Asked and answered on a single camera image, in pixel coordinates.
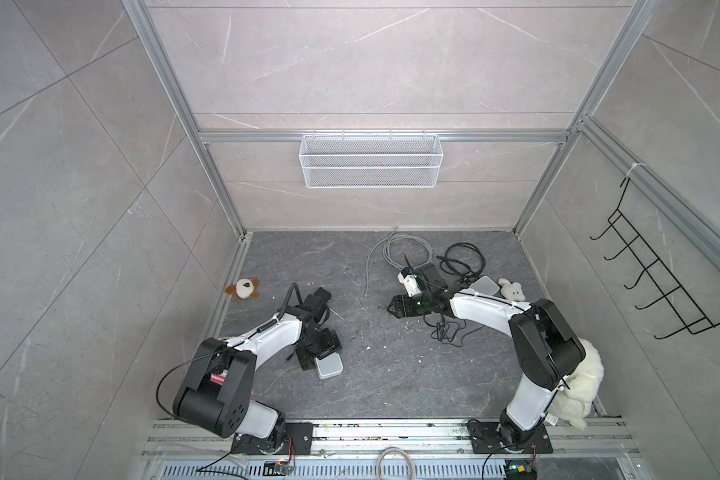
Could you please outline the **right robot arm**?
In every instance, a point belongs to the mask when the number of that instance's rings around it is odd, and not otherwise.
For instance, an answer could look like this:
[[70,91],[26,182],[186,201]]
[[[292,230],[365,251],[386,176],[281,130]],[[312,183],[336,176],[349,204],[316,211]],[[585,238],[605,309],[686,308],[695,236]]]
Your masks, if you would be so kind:
[[586,358],[581,341],[557,306],[548,299],[525,302],[493,295],[505,286],[483,276],[465,288],[450,287],[437,267],[406,266],[398,273],[405,293],[393,297],[387,311],[397,318],[440,314],[473,321],[512,339],[522,377],[501,412],[491,436],[494,444],[522,452],[544,431],[544,419],[556,394]]

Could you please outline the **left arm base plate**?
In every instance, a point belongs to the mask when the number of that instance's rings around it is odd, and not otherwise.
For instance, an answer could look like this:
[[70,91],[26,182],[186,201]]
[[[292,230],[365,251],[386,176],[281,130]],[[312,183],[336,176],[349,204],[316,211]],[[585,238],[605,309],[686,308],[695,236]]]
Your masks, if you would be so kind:
[[248,455],[309,455],[314,425],[308,422],[286,422],[282,425],[282,441],[275,445],[273,438],[257,438],[237,434],[232,444],[233,454]]

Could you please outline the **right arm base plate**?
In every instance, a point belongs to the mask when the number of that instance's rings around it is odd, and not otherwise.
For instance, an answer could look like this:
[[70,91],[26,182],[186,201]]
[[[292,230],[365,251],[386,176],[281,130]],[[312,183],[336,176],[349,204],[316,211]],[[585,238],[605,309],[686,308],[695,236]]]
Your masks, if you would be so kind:
[[510,420],[466,422],[468,437],[475,454],[551,454],[553,447],[543,422],[524,431]]

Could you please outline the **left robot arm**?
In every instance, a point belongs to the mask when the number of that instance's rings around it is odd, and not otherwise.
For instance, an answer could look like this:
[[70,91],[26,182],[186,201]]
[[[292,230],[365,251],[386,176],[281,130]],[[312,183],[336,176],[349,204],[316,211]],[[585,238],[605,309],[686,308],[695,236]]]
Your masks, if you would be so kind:
[[343,372],[338,334],[327,328],[331,294],[320,287],[302,296],[292,284],[280,308],[260,326],[239,336],[207,338],[194,357],[169,370],[185,369],[171,407],[171,418],[234,439],[231,452],[307,454],[312,433],[307,423],[288,423],[285,414],[252,399],[256,370],[282,350],[292,349],[304,371],[322,380]]

